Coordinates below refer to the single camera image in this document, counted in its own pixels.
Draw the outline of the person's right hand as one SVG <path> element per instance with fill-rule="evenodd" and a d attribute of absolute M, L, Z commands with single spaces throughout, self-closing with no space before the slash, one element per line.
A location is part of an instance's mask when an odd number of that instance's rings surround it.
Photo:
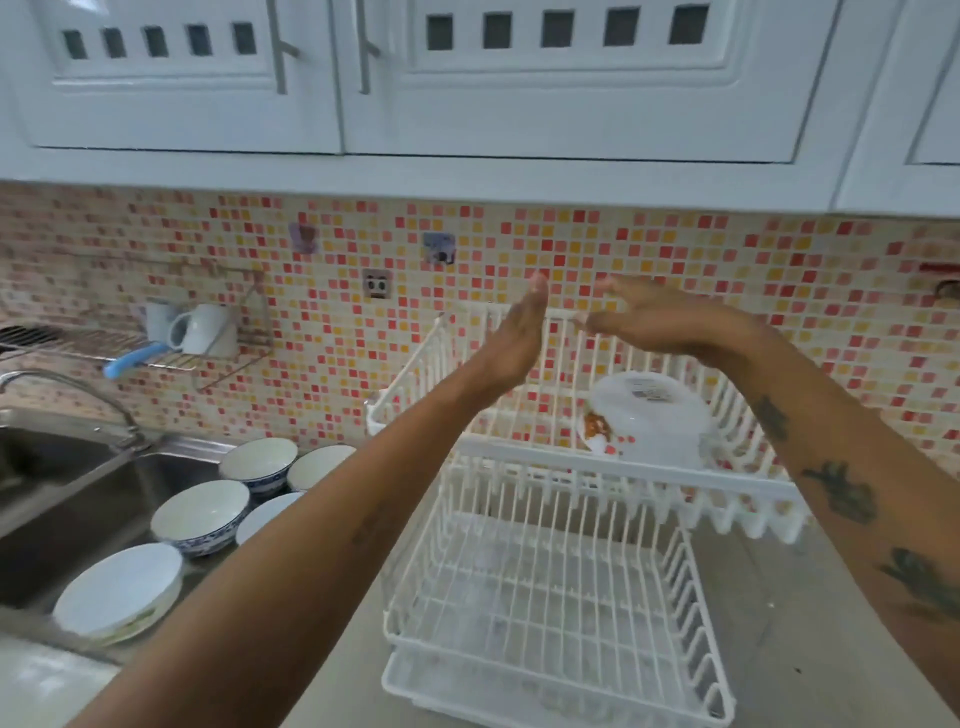
<path fill-rule="evenodd" d="M 720 364 L 750 334 L 749 314 L 706 297 L 661 285 L 643 276 L 614 274 L 598 283 L 624 308 L 580 312 L 576 327 L 588 335 L 608 335 L 642 351 L 684 355 L 708 365 Z"/>

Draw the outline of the person's left hand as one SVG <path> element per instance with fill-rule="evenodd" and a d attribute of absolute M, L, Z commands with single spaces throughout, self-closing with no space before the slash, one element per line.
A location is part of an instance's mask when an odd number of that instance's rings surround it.
<path fill-rule="evenodd" d="M 484 345 L 470 361 L 471 364 L 478 365 L 480 382 L 483 383 L 484 390 L 494 398 L 525 382 L 537 364 L 543 346 L 544 327 L 540 346 L 522 346 L 509 342 L 504 333 L 505 318 L 493 333 L 486 336 Z"/>

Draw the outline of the person's left forearm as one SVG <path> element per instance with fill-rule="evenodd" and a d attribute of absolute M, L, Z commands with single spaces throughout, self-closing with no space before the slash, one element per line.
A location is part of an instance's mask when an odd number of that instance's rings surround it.
<path fill-rule="evenodd" d="M 516 386 L 480 355 L 238 547 L 66 728 L 279 728 L 466 426 Z"/>

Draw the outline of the person's right forearm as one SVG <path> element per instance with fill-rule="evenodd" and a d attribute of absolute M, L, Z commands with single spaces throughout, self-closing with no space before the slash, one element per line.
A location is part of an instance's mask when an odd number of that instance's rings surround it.
<path fill-rule="evenodd" d="M 774 329 L 726 307 L 695 320 L 697 347 L 772 429 L 854 581 L 960 719 L 960 480 Z"/>

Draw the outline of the clear plastic lidded container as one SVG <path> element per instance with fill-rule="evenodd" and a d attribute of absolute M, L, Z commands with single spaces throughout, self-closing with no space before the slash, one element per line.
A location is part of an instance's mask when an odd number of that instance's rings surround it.
<path fill-rule="evenodd" d="M 715 427 L 706 402 L 657 372 L 623 371 L 599 379 L 576 430 L 594 455 L 694 470 L 713 463 Z"/>

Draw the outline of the white upper cabinet door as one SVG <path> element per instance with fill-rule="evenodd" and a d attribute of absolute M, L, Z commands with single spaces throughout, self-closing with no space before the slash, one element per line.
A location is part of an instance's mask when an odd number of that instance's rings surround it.
<path fill-rule="evenodd" d="M 840 0 L 331 0 L 353 154 L 787 164 Z"/>
<path fill-rule="evenodd" d="M 960 0 L 921 0 L 915 36 L 908 59 L 925 65 L 914 89 L 925 86 L 909 162 L 960 167 Z"/>
<path fill-rule="evenodd" d="M 0 71 L 31 145 L 341 155 L 330 0 L 0 0 Z"/>

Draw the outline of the white bowl with blue pattern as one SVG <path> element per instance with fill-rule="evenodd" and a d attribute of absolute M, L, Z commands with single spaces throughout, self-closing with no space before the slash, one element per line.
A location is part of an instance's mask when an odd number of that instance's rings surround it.
<path fill-rule="evenodd" d="M 301 455 L 287 472 L 289 488 L 299 493 L 308 491 L 354 453 L 356 448 L 351 445 L 330 444 Z"/>
<path fill-rule="evenodd" d="M 152 515 L 150 533 L 187 559 L 206 557 L 230 545 L 250 511 L 245 484 L 206 481 L 167 499 Z"/>
<path fill-rule="evenodd" d="M 234 536 L 236 546 L 238 548 L 242 547 L 261 528 L 264 528 L 271 520 L 282 514 L 286 508 L 295 504 L 303 495 L 304 493 L 300 491 L 287 492 L 253 508 L 237 527 Z"/>
<path fill-rule="evenodd" d="M 262 438 L 234 447 L 222 456 L 218 473 L 223 480 L 246 485 L 251 497 L 266 502 L 281 495 L 288 474 L 299 457 L 298 445 L 285 438 Z"/>

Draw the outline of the white mug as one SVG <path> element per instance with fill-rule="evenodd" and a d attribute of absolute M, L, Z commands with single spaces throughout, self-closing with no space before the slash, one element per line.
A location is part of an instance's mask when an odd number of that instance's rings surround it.
<path fill-rule="evenodd" d="M 239 354 L 234 310 L 226 305 L 202 303 L 170 322 L 166 343 L 178 353 L 193 357 L 235 358 Z"/>

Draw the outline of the white plate with green rim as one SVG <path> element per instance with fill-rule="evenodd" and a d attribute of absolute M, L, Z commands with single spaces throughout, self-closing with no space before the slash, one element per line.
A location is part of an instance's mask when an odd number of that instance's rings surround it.
<path fill-rule="evenodd" d="M 54 604 L 58 629 L 96 646 L 124 642 L 156 625 L 184 584 L 185 559 L 172 545 L 144 543 L 78 575 Z"/>

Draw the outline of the stainless steel sink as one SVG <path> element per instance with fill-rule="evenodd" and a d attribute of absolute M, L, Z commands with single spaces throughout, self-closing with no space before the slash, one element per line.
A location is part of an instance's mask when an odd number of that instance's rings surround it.
<path fill-rule="evenodd" d="M 53 609 L 88 567 L 152 542 L 154 512 L 213 480 L 236 443 L 148 430 L 134 452 L 125 435 L 115 422 L 0 409 L 0 455 L 21 468 L 0 492 L 0 636 L 122 666 L 156 632 L 98 645 L 59 629 Z"/>

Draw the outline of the blue handled utensil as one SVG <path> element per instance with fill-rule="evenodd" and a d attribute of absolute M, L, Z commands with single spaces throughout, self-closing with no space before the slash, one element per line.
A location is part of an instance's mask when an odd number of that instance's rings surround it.
<path fill-rule="evenodd" d="M 149 362 L 169 355 L 173 349 L 165 343 L 151 342 L 147 346 L 140 346 L 109 361 L 102 367 L 102 375 L 109 381 L 121 378 L 127 370 L 146 365 Z"/>

